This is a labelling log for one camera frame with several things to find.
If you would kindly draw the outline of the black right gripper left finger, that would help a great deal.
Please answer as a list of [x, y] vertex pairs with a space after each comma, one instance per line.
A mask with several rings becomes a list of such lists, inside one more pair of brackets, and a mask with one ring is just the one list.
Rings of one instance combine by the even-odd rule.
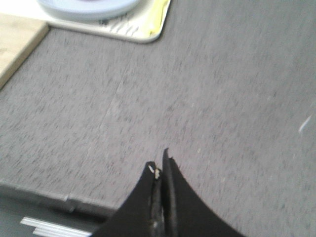
[[122, 206], [92, 235], [163, 236], [160, 169], [153, 161], [145, 164], [140, 179]]

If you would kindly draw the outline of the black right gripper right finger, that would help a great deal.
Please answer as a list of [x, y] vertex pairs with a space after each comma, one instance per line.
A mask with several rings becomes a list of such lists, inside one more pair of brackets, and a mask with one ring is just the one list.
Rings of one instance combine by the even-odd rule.
[[176, 161], [162, 157], [162, 206], [168, 237], [241, 237], [214, 213], [192, 189]]

